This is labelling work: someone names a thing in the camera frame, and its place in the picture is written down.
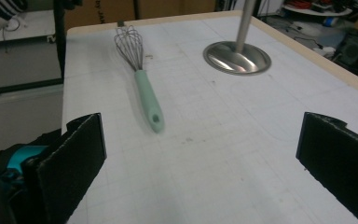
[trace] whisk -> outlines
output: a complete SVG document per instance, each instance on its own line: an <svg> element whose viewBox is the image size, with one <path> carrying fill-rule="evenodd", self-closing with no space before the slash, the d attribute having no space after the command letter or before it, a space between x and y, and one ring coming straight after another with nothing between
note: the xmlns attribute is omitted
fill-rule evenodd
<svg viewBox="0 0 358 224"><path fill-rule="evenodd" d="M159 133L164 128L164 118L147 73L142 68L144 58L142 37L133 26L118 27L116 32L117 50L135 72L136 85L147 121L152 130Z"/></svg>

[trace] metal pole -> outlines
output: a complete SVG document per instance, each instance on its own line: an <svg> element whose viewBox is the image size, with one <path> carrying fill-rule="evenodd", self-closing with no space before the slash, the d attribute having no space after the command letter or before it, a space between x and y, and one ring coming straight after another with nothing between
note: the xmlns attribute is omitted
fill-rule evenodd
<svg viewBox="0 0 358 224"><path fill-rule="evenodd" d="M235 52L241 53L243 49L243 45L245 44L245 38L248 34L249 25L251 23L252 14L255 8L255 0L246 0L245 5L243 6L242 17L240 30L237 35L237 46L235 48Z"/></svg>

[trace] cable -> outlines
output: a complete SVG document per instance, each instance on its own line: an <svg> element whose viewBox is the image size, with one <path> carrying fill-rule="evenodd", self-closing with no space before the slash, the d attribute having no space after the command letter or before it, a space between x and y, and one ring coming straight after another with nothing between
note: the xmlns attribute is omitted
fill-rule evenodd
<svg viewBox="0 0 358 224"><path fill-rule="evenodd" d="M232 6L230 10L234 10L236 5L237 5L237 0L232 1Z"/></svg>
<svg viewBox="0 0 358 224"><path fill-rule="evenodd" d="M8 25L10 23L10 21L15 21L17 23L17 26L9 29ZM2 28L2 39L4 40L5 43L5 53L8 53L8 49L7 49L7 41L6 41L6 37L5 37L5 32L15 32L20 28L20 20L17 18L11 18L10 21L7 23L7 25L4 26L4 28Z"/></svg>
<svg viewBox="0 0 358 224"><path fill-rule="evenodd" d="M263 9L264 9L264 6L266 5L267 3L267 7L266 7L266 15L264 17L261 17L261 14L263 12ZM269 0L265 0L263 2L263 5L261 6L260 10L259 10L260 13L257 14L257 18L260 18L261 21L267 23L267 16L269 15Z"/></svg>
<svg viewBox="0 0 358 224"><path fill-rule="evenodd" d="M339 58L339 57L341 57L342 56L342 53L339 53L339 54L337 54L336 56L334 56L334 58L331 60L333 63L335 63L336 62L336 60Z"/></svg>
<svg viewBox="0 0 358 224"><path fill-rule="evenodd" d="M323 45L318 44L318 42L316 42L316 40L314 40L314 39L307 39L307 38L298 37L298 36L293 37L293 39L294 39L294 40L298 40L298 39L309 40L309 41L312 41L313 43L315 43L315 44L319 47L319 49L323 49L323 48L324 48Z"/></svg>

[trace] shelf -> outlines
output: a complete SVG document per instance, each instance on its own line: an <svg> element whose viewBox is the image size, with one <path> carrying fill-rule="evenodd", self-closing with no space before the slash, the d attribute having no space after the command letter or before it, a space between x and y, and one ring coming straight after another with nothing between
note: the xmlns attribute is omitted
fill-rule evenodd
<svg viewBox="0 0 358 224"><path fill-rule="evenodd" d="M294 8L294 7L289 7L289 6L283 6L284 9L290 10L290 11L294 11L294 12L298 12L298 13L302 13L302 14L307 14L307 15L311 15L311 16L324 16L324 17L340 17L340 16L346 16L351 14L352 10L350 8L345 9L345 11L336 13L336 12L332 12L332 11L325 11L325 12L317 12L317 11L313 11L310 9L298 9L298 8Z"/></svg>
<svg viewBox="0 0 358 224"><path fill-rule="evenodd" d="M52 10L24 12L18 16L18 21L20 22L18 29L5 31L5 38L2 31L0 31L0 41L55 34Z"/></svg>

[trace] red object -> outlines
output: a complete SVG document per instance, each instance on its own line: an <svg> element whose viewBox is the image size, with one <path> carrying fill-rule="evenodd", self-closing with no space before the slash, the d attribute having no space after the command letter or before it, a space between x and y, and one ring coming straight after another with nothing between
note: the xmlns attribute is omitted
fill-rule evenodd
<svg viewBox="0 0 358 224"><path fill-rule="evenodd" d="M307 0L288 0L285 4L298 9L309 9L312 6L312 2Z"/></svg>

